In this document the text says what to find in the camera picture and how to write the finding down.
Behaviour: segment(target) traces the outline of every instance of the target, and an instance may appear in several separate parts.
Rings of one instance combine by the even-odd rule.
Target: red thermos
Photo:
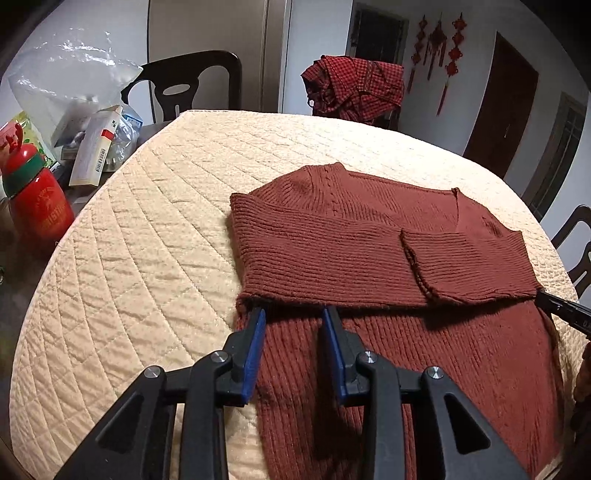
[[[19,124],[15,133],[18,142],[11,144],[9,157],[0,165],[12,221],[32,248],[50,254],[74,221],[74,213],[37,148],[22,143]]]

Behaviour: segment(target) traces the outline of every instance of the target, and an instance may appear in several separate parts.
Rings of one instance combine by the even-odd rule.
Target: quilted tablecloth
[[[353,122],[186,112],[90,201],[56,248],[28,309],[14,359],[10,421],[14,452],[37,480],[53,477],[146,366],[186,367],[223,345],[240,290],[228,233],[230,194],[306,164],[336,161],[423,187],[459,187],[504,225],[523,231],[549,292],[576,298],[523,202],[469,160]],[[568,382],[585,340],[554,320]],[[177,419],[176,446],[179,427]],[[252,406],[229,412],[226,439],[231,478],[267,477]]]

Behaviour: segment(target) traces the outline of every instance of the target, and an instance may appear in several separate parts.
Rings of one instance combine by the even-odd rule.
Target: brown sweater
[[[271,478],[356,478],[361,408],[338,408],[320,307],[400,367],[440,365],[533,477],[558,451],[556,331],[520,232],[458,189],[430,190],[337,163],[233,194],[244,313],[271,300],[258,414]],[[415,478],[405,410],[408,478]]]

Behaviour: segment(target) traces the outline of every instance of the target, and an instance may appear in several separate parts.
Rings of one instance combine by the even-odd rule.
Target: red checkered cloth
[[[393,63],[322,55],[301,77],[313,115],[371,124],[402,104],[403,72]]]

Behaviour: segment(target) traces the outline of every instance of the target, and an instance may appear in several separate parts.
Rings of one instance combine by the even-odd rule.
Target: barcode
[[[99,155],[99,162],[96,164],[96,171],[101,172],[103,169],[103,163],[105,163],[105,158],[107,157],[107,150],[105,148],[100,149]]]

